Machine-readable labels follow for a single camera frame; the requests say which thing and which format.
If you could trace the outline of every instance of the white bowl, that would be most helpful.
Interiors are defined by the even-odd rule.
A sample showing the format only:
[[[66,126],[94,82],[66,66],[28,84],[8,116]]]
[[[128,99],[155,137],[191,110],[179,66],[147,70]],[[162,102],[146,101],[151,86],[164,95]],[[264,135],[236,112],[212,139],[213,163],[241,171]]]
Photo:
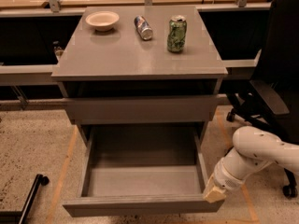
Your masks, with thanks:
[[[95,30],[105,32],[114,27],[119,15],[112,11],[98,11],[87,16],[86,22]]]

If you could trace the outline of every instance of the concrete floor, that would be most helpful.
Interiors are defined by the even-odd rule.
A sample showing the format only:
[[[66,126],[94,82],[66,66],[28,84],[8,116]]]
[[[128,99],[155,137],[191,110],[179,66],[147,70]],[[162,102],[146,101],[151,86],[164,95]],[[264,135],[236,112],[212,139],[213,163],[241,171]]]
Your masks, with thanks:
[[[225,120],[230,106],[219,106],[205,134],[203,152],[211,174],[242,125]],[[299,199],[282,194],[287,184],[283,169],[270,165],[252,175],[242,189],[231,193],[217,213],[72,218],[62,201],[77,196],[85,145],[62,108],[0,105],[0,211],[19,211],[36,174],[50,183],[41,187],[28,223],[299,223]]]

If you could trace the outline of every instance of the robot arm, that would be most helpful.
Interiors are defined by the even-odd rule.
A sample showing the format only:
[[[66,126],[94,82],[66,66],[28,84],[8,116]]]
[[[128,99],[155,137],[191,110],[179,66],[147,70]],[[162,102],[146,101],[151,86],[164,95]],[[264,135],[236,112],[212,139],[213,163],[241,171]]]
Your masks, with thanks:
[[[239,189],[250,175],[271,163],[299,175],[299,146],[283,142],[272,133],[242,127],[234,133],[233,144],[206,185],[204,198],[210,203],[225,199],[227,190]]]

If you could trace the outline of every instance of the can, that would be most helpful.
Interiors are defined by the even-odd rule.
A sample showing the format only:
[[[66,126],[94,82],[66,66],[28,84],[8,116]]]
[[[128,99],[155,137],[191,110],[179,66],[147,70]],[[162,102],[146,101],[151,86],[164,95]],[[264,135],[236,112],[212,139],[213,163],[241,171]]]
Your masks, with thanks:
[[[134,25],[143,40],[147,41],[152,39],[152,29],[143,16],[135,17]]]
[[[181,15],[171,17],[169,22],[169,35],[167,49],[171,52],[181,52],[184,49],[187,32],[186,18]]]

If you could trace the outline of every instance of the gray cabinet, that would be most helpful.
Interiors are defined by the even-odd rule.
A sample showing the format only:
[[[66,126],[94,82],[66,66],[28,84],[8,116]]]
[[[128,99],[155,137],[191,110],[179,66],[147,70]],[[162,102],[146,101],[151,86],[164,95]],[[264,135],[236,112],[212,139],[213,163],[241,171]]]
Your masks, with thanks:
[[[115,30],[87,26],[97,10],[119,13]],[[173,54],[164,50],[164,31],[177,13],[188,18],[187,47]],[[151,41],[135,31],[140,14],[154,29]],[[78,197],[63,203],[72,217],[220,208],[203,199],[200,146],[226,70],[203,29],[195,7],[86,9],[52,74],[87,147]]]

